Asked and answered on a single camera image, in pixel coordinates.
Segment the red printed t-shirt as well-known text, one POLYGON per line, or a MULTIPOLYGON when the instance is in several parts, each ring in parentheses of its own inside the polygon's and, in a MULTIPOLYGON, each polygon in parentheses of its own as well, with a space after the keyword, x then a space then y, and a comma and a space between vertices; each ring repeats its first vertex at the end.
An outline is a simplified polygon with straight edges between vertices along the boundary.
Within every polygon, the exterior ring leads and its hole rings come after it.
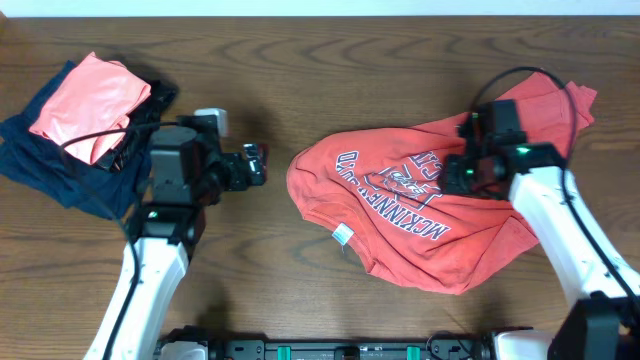
POLYGON ((369 274, 459 295, 538 243, 509 202, 442 194, 437 179, 445 158, 464 150, 466 118, 328 136, 293 159, 288 192, 369 274))

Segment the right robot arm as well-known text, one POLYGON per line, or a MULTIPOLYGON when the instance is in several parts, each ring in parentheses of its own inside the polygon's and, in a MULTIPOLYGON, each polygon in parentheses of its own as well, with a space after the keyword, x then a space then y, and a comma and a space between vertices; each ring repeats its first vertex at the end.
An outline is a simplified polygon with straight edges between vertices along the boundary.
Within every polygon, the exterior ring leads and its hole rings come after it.
POLYGON ((458 134, 466 144, 446 158, 442 192, 509 201, 538 238, 570 307, 556 334, 494 331, 476 358, 638 358, 639 274, 589 211, 566 159, 549 142, 529 142, 512 100, 474 108, 458 134))

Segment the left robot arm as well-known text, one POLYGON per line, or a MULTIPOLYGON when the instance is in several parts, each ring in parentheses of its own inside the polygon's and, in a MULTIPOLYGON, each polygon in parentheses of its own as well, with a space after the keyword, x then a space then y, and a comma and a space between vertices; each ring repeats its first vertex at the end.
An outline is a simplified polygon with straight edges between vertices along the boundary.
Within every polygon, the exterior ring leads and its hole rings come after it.
POLYGON ((88 359, 210 359, 207 333, 161 329, 206 227, 205 210, 227 191, 266 181, 264 144, 225 152, 222 114, 181 116, 151 133, 151 198, 126 221, 119 279, 88 359))

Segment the folded black patterned garment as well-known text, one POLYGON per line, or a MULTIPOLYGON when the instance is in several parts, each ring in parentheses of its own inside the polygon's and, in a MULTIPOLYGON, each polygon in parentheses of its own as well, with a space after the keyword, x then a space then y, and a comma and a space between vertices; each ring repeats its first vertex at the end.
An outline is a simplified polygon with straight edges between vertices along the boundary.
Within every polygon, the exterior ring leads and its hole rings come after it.
MULTIPOLYGON (((160 80, 147 79, 147 82, 151 95, 128 115, 131 126, 158 123, 178 93, 177 88, 160 80)), ((150 134, 150 129, 125 133, 121 142, 109 149, 93 167, 111 173, 122 171, 136 155, 144 152, 150 134)))

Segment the folded pink shirt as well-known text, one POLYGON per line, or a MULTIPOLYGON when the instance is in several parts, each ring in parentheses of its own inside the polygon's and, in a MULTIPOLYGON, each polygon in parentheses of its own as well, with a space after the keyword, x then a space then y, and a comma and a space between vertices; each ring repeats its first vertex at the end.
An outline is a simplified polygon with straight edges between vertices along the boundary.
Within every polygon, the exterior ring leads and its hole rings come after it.
POLYGON ((90 53, 64 78, 45 102, 29 131, 62 145, 92 133, 101 135, 66 147, 92 165, 124 138, 129 114, 151 95, 151 85, 118 61, 90 53))

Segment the folded navy blue garment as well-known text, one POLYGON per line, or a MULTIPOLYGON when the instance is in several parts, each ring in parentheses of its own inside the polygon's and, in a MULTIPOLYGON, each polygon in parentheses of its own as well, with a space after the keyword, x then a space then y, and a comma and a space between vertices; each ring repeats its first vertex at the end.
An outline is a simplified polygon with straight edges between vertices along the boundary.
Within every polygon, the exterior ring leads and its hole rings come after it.
POLYGON ((29 132, 45 102, 75 67, 66 62, 21 113, 1 123, 1 174, 47 194, 66 208, 106 219, 111 214, 121 217, 136 202, 137 187, 150 174, 148 143, 122 171, 111 173, 70 155, 61 156, 56 143, 29 132))

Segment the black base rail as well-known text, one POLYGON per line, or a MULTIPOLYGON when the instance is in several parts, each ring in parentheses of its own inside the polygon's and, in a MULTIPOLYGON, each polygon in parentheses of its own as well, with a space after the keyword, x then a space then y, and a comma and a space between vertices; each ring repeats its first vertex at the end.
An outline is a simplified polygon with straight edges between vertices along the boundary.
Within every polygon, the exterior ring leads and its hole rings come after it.
POLYGON ((545 359, 553 336, 532 328, 482 335, 439 331, 426 339, 344 341, 222 340, 186 326, 157 341, 153 360, 506 360, 545 359))

